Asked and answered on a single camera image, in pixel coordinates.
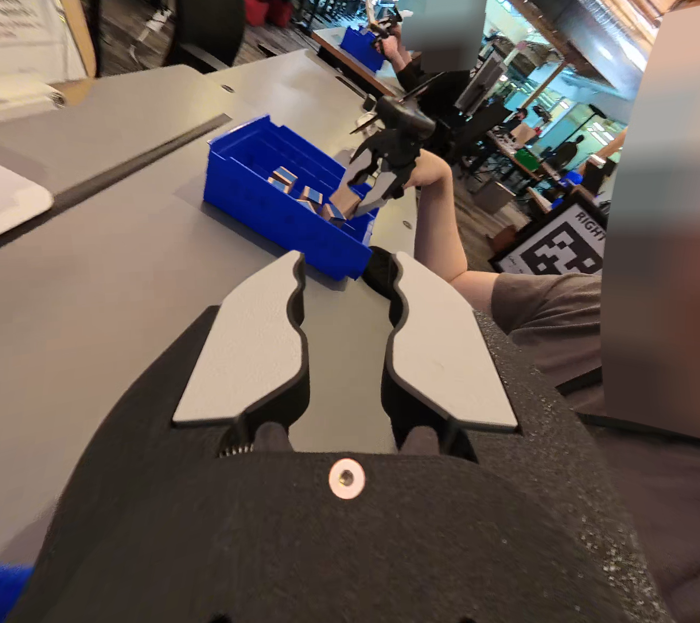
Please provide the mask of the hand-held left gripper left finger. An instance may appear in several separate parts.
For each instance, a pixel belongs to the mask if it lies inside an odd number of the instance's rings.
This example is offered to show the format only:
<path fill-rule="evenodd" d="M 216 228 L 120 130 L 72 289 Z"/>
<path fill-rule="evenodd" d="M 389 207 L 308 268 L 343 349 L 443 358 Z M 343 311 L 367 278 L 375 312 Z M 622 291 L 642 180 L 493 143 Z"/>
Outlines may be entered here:
<path fill-rule="evenodd" d="M 215 315 L 176 426 L 291 426 L 310 401 L 305 260 L 290 251 L 236 286 Z"/>

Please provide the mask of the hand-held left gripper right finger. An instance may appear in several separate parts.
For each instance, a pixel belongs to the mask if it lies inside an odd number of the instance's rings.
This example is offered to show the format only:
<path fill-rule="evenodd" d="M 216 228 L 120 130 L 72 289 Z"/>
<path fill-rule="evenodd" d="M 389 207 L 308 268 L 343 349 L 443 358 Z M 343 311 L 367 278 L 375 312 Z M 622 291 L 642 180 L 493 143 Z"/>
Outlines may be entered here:
<path fill-rule="evenodd" d="M 406 252 L 393 262 L 390 386 L 459 427 L 514 432 L 517 417 L 471 305 Z"/>

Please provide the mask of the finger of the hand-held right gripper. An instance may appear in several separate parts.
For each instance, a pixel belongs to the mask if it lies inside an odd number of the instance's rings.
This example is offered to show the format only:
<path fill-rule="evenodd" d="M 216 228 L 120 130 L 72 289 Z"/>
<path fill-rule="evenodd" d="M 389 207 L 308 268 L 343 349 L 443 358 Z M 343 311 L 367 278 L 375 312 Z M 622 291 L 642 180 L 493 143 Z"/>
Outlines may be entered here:
<path fill-rule="evenodd" d="M 373 150 L 357 150 L 346 168 L 346 185 L 355 187 L 374 175 L 378 168 L 379 157 Z"/>
<path fill-rule="evenodd" d="M 362 217 L 375 209 L 382 208 L 387 202 L 401 198 L 403 194 L 402 177 L 392 171 L 381 172 L 372 188 L 355 208 L 355 217 Z"/>

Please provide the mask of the blue plastic bin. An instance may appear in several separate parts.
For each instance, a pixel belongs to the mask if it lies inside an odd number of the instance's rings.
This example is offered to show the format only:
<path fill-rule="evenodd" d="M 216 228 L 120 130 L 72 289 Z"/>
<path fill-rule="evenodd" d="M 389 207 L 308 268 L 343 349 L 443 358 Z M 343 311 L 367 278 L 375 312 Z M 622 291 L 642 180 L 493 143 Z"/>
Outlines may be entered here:
<path fill-rule="evenodd" d="M 4 617 L 16 604 L 27 585 L 33 566 L 1 564 L 1 616 Z"/>
<path fill-rule="evenodd" d="M 339 48 L 372 74 L 376 74 L 385 61 L 383 54 L 375 46 L 376 40 L 377 36 L 368 27 L 360 26 L 355 29 L 348 26 L 345 28 Z"/>
<path fill-rule="evenodd" d="M 298 177 L 290 194 L 267 182 L 279 166 Z M 371 256 L 378 210 L 337 228 L 297 201 L 304 186 L 329 197 L 345 171 L 345 164 L 263 115 L 209 142 L 203 199 L 282 248 L 304 253 L 321 273 L 356 279 Z"/>

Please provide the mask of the person's right forearm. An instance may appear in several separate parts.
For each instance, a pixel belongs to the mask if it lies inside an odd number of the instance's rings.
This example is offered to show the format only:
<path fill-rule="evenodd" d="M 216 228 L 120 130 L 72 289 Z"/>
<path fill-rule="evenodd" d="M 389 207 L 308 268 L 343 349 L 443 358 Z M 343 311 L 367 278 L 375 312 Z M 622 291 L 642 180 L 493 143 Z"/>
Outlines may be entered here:
<path fill-rule="evenodd" d="M 487 314 L 560 394 L 602 389 L 600 276 L 470 270 L 450 178 L 421 186 L 415 258 Z"/>

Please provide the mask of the person's right hand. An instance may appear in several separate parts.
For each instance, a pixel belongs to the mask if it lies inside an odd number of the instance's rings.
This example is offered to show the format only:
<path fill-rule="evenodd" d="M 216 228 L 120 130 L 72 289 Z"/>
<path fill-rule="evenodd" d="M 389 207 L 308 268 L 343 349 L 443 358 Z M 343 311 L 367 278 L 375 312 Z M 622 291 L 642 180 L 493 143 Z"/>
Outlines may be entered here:
<path fill-rule="evenodd" d="M 407 190 L 411 187 L 423 188 L 432 185 L 451 185 L 451 183 L 452 172 L 449 164 L 440 156 L 422 148 L 408 181 L 403 185 L 403 189 Z"/>

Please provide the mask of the black pad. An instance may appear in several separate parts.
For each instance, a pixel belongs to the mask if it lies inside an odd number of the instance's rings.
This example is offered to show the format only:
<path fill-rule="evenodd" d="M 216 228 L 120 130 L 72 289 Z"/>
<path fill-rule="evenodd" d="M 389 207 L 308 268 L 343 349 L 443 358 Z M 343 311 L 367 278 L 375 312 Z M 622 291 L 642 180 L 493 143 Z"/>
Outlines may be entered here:
<path fill-rule="evenodd" d="M 381 246 L 370 246 L 371 256 L 361 275 L 365 284 L 384 299 L 391 300 L 398 268 L 393 254 Z"/>

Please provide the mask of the wooden table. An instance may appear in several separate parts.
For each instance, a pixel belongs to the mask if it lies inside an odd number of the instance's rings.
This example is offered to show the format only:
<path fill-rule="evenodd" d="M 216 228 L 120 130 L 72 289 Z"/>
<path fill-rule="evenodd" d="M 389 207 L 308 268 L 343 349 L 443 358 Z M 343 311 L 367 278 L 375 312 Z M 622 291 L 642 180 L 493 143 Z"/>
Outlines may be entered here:
<path fill-rule="evenodd" d="M 403 97 L 401 87 L 391 64 L 384 60 L 381 67 L 372 72 L 340 47 L 345 28 L 326 28 L 311 33 L 311 39 L 318 46 L 318 57 L 337 70 L 346 80 L 365 94 L 375 98 L 381 96 Z"/>

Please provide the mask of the grey metal trash can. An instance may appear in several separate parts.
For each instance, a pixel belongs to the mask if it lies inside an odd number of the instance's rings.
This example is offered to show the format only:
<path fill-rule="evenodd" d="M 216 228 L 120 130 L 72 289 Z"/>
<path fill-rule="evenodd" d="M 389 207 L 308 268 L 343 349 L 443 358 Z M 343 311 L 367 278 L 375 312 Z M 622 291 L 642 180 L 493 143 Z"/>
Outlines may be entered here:
<path fill-rule="evenodd" d="M 515 193 L 495 180 L 485 182 L 473 195 L 475 206 L 490 216 L 496 215 L 514 200 Z"/>

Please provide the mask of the framed marker sign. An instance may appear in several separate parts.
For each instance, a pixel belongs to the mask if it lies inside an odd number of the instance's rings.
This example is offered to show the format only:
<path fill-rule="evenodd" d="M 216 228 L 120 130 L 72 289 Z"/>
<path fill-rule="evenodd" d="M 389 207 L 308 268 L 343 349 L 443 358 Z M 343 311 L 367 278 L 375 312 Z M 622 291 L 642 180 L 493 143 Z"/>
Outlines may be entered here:
<path fill-rule="evenodd" d="M 608 218 L 572 196 L 535 225 L 517 233 L 489 260 L 497 272 L 527 275 L 601 275 Z"/>

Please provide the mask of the black floor lamp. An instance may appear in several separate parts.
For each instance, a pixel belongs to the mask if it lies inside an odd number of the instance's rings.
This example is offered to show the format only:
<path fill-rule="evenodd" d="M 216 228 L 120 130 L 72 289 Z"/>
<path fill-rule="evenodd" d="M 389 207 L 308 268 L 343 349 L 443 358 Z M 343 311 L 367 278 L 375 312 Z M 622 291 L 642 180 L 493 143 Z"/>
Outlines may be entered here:
<path fill-rule="evenodd" d="M 587 114 L 584 117 L 584 119 L 578 119 L 575 122 L 575 128 L 572 130 L 572 132 L 566 137 L 565 141 L 571 141 L 575 136 L 577 136 L 582 130 L 591 123 L 593 120 L 607 120 L 608 115 L 604 112 L 601 111 L 597 106 L 595 106 L 592 103 L 589 103 L 586 105 L 587 109 Z"/>

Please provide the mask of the instruction sheet on clipboard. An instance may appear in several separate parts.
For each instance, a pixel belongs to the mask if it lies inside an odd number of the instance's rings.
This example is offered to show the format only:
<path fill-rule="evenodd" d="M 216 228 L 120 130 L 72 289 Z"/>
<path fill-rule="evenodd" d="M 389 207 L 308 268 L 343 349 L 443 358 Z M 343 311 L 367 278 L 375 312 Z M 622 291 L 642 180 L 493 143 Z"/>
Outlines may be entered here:
<path fill-rule="evenodd" d="M 55 85 L 65 97 L 66 104 L 72 107 L 79 105 L 87 98 L 97 80 L 97 54 L 81 0 L 60 0 L 60 2 L 86 72 L 86 78 Z"/>

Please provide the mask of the printed instruction sheet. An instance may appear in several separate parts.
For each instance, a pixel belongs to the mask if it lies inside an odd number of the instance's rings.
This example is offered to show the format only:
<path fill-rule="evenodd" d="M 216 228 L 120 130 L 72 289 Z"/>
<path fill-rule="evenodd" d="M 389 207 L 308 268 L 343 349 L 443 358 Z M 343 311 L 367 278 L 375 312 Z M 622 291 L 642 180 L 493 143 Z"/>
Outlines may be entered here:
<path fill-rule="evenodd" d="M 1 0 L 1 74 L 48 85 L 86 78 L 60 0 Z"/>

